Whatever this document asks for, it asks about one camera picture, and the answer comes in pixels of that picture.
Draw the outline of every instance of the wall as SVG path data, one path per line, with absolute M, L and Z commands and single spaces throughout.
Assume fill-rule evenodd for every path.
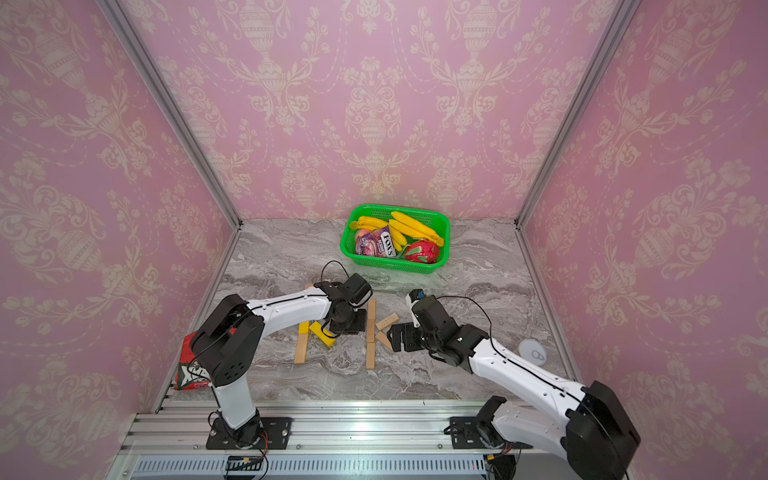
M 232 231 L 95 2 L 0 2 L 2 477 L 101 480 Z
M 637 478 L 768 478 L 768 5 L 642 2 L 528 239 Z
M 242 217 L 514 217 L 615 0 L 123 3 Z

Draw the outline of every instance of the green basket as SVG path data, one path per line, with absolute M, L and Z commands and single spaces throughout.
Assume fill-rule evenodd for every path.
M 392 211 L 404 213 L 414 218 L 427 227 L 431 227 L 437 234 L 445 240 L 445 246 L 440 248 L 440 254 L 434 263 L 416 263 L 408 260 L 395 258 L 367 257 L 365 255 L 355 254 L 355 230 L 349 228 L 349 223 L 357 220 L 361 216 L 380 218 L 389 220 L 392 218 Z M 347 255 L 357 265 L 377 266 L 378 268 L 389 268 L 391 270 L 402 270 L 412 273 L 432 273 L 448 261 L 448 249 L 451 240 L 451 222 L 448 218 L 439 213 L 430 210 L 419 210 L 416 208 L 393 207 L 390 205 L 367 204 L 360 205 L 349 215 L 349 219 L 344 226 L 344 234 L 341 236 L 341 253 Z

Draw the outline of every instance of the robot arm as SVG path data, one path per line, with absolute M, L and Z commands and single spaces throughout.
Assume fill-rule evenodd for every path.
M 331 333 L 343 334 L 365 323 L 362 306 L 371 286 L 355 273 L 344 283 L 320 282 L 301 292 L 268 300 L 225 297 L 190 341 L 200 365 L 208 371 L 220 414 L 230 436 L 253 444 L 261 430 L 245 372 L 259 341 L 277 330 L 312 320 L 325 320 Z
M 582 478 L 622 478 L 640 436 L 613 391 L 533 365 L 473 325 L 458 325 L 434 296 L 406 296 L 423 346 L 451 366 L 489 379 L 536 411 L 492 397 L 477 415 L 489 445 L 524 442 L 568 460 Z

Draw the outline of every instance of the toy banana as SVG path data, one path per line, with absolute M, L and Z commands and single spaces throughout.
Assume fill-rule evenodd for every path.
M 403 224 L 407 225 L 408 227 L 411 227 L 413 230 L 416 230 L 417 232 L 420 232 L 422 237 L 426 238 L 427 240 L 431 240 L 431 241 L 437 243 L 438 247 L 442 247 L 442 246 L 445 245 L 445 240 L 443 240 L 437 234 L 437 232 L 435 232 L 432 228 L 427 227 L 425 224 L 419 222 L 415 218 L 411 218 L 408 215 L 402 214 L 402 213 L 397 212 L 397 211 L 393 211 L 391 213 L 391 215 L 392 215 L 392 218 L 394 218 L 398 222 L 403 223 Z
M 399 231 L 400 233 L 403 233 L 405 235 L 408 235 L 412 239 L 415 240 L 424 240 L 427 237 L 422 233 L 416 230 L 415 228 L 411 228 L 408 225 L 405 225 L 404 223 L 400 223 L 399 221 L 392 219 L 389 221 L 389 227 L 394 228 L 395 230 Z
M 374 225 L 376 229 L 384 228 L 386 227 L 386 220 L 381 220 L 379 218 L 374 217 L 360 217 L 357 219 L 358 223 L 363 223 L 365 225 Z
M 405 236 L 400 233 L 400 230 L 397 230 L 392 225 L 389 226 L 389 234 L 392 235 L 392 239 L 395 241 L 395 243 L 399 243 L 403 247 L 408 244 L 408 241 L 406 240 Z
M 365 229 L 365 230 L 371 230 L 373 232 L 374 230 L 378 230 L 381 227 L 377 227 L 376 225 L 374 225 L 372 223 L 363 223 L 363 222 L 352 221 L 352 222 L 349 222 L 349 228 L 351 228 L 352 230 L 360 230 L 362 228 L 362 229 Z

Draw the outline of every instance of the wooden stick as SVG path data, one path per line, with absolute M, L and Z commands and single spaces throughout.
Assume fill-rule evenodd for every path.
M 308 289 L 312 286 L 308 283 L 304 286 L 304 289 Z M 293 363 L 301 365 L 306 363 L 306 348 L 310 343 L 310 323 L 304 322 L 299 325 L 299 339 L 296 341 L 296 353 L 293 354 Z
M 366 323 L 366 343 L 374 343 L 376 341 L 376 301 L 370 300 L 368 302 L 368 322 Z
M 306 346 L 310 342 L 310 336 L 306 333 L 299 334 L 299 341 L 296 342 L 296 355 L 293 356 L 293 363 L 301 365 L 306 362 Z
M 366 343 L 366 368 L 373 370 L 376 367 L 376 344 Z
M 376 328 L 379 329 L 379 330 L 388 329 L 390 326 L 392 326 L 395 323 L 397 323 L 398 320 L 400 320 L 400 317 L 397 316 L 397 313 L 393 313 L 392 315 L 386 317 L 381 322 L 378 322 L 376 324 Z
M 368 302 L 368 321 L 366 322 L 366 368 L 376 367 L 376 301 Z
M 392 350 L 392 344 L 389 342 L 389 339 L 386 337 L 386 333 L 384 332 L 378 332 L 376 334 L 376 339 L 384 344 L 385 347 Z

